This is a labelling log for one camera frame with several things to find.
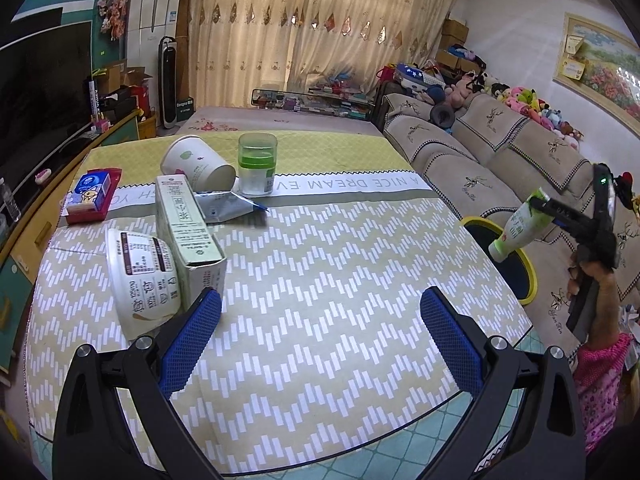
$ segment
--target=framed painting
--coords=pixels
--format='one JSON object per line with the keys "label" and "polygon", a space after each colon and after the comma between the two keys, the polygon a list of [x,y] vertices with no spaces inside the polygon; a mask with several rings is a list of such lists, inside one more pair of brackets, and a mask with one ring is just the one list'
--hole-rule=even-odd
{"label": "framed painting", "polygon": [[[562,75],[567,34],[584,38],[573,59],[584,64],[580,80]],[[578,92],[640,137],[640,49],[619,32],[581,16],[564,15],[564,34],[554,81]]]}

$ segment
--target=paper cup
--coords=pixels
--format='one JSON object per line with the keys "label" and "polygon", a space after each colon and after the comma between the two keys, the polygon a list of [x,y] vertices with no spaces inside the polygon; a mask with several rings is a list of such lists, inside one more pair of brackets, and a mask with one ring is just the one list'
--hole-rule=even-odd
{"label": "paper cup", "polygon": [[127,340],[155,329],[178,312],[178,274],[163,240],[109,229],[107,261],[118,320]]}
{"label": "paper cup", "polygon": [[231,191],[236,181],[234,167],[194,135],[180,137],[169,146],[160,169],[165,175],[185,175],[195,192]]}

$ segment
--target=sofa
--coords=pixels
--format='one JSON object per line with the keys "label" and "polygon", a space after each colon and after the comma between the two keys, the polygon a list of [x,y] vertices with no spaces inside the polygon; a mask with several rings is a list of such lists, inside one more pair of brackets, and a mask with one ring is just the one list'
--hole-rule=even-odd
{"label": "sofa", "polygon": [[[456,111],[452,134],[428,122],[426,103],[402,94],[385,95],[384,101],[383,135],[459,219],[479,216],[504,226],[538,187],[593,213],[590,161],[491,96],[469,96]],[[619,200],[614,231],[621,253],[615,271],[620,300],[640,306],[640,229]],[[568,266],[576,246],[552,224],[525,248],[538,277],[538,293],[525,311],[545,346],[558,345],[569,356],[579,346],[565,326]]]}

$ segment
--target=blue gripper pad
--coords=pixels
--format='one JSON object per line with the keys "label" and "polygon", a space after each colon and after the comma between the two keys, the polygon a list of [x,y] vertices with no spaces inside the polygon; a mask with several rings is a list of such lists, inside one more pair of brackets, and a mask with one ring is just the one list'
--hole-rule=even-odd
{"label": "blue gripper pad", "polygon": [[198,359],[207,346],[213,331],[220,321],[222,300],[215,291],[210,291],[196,311],[191,314],[182,331],[164,354],[158,386],[166,399],[179,392],[186,384]]}
{"label": "blue gripper pad", "polygon": [[482,359],[447,305],[430,288],[420,298],[420,316],[458,388],[476,398],[484,385]]}

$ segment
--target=dark green box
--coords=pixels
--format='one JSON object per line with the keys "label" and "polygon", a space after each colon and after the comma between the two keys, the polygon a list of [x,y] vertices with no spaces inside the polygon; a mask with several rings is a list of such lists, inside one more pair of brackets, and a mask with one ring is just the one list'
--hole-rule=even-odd
{"label": "dark green box", "polygon": [[183,101],[178,101],[176,104],[176,121],[186,121],[195,112],[193,105],[193,97],[187,97]]}

